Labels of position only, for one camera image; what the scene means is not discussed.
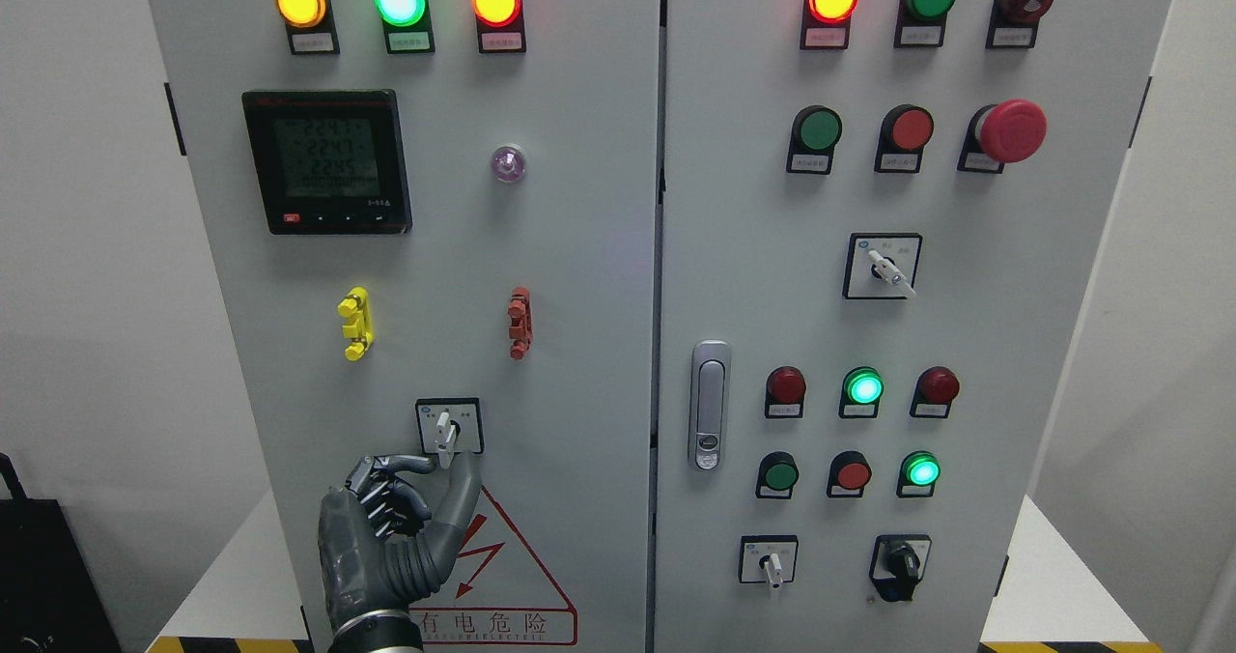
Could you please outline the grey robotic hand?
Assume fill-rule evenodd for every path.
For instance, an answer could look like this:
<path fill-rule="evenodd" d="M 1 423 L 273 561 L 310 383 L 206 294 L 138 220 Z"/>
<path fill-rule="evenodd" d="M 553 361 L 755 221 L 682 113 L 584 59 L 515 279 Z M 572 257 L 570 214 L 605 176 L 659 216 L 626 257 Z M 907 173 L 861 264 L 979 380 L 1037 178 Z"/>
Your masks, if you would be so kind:
<path fill-rule="evenodd" d="M 482 472 L 477 456 L 464 451 L 433 508 L 398 472 L 429 475 L 436 467 L 433 458 L 366 455 L 344 489 L 323 496 L 318 543 L 334 634 L 371 610 L 407 611 L 447 583 L 475 514 Z"/>

